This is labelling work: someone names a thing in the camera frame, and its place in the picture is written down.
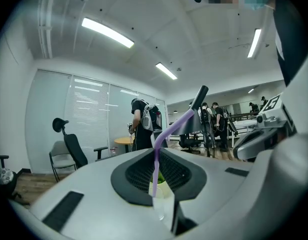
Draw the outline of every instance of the vertical blind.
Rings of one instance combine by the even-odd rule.
[[[162,127],[166,129],[162,100],[98,80],[38,70],[28,96],[25,120],[32,171],[52,172],[48,153],[55,141],[63,140],[62,133],[51,128],[56,117],[69,121],[65,131],[77,136],[89,163],[97,159],[97,153],[93,151],[96,148],[108,147],[102,152],[102,158],[108,157],[114,147],[117,147],[117,154],[124,154],[124,145],[115,143],[115,139],[129,136],[128,123],[133,121],[131,101],[134,98],[156,104],[162,113]]]
[[[109,85],[104,82],[73,76],[65,106],[67,134],[76,134],[89,163],[97,159],[96,148],[108,146]],[[102,158],[109,151],[102,152]]]

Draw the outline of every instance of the clear plastic bottle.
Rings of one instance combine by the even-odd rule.
[[[117,146],[114,146],[114,147],[112,147],[111,149],[110,149],[110,156],[111,157],[115,157],[115,156],[117,156],[118,155],[118,153],[117,153]]]

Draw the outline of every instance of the purple strap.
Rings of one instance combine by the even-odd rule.
[[[162,142],[171,135],[174,131],[176,131],[182,124],[184,124],[188,119],[190,119],[194,115],[194,111],[189,109],[186,111],[175,123],[173,123],[169,128],[166,128],[155,140],[154,143],[154,173],[153,173],[153,197],[156,196],[156,189],[158,187],[158,178],[159,178],[159,155],[160,155],[160,147]]]

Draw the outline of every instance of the round table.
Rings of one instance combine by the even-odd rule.
[[[126,153],[129,152],[129,145],[131,145],[131,139],[130,137],[121,137],[114,140],[115,143],[125,145],[125,151]]]

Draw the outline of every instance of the ceiling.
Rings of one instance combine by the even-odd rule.
[[[100,66],[115,61],[109,70],[167,94],[278,67],[275,25],[266,8],[253,11],[193,0],[29,0],[28,4],[25,29],[34,58],[73,56]],[[84,17],[122,33],[134,45],[126,48],[82,27]],[[247,59],[255,28],[263,30],[259,50],[256,58]],[[158,62],[178,79],[158,70]]]

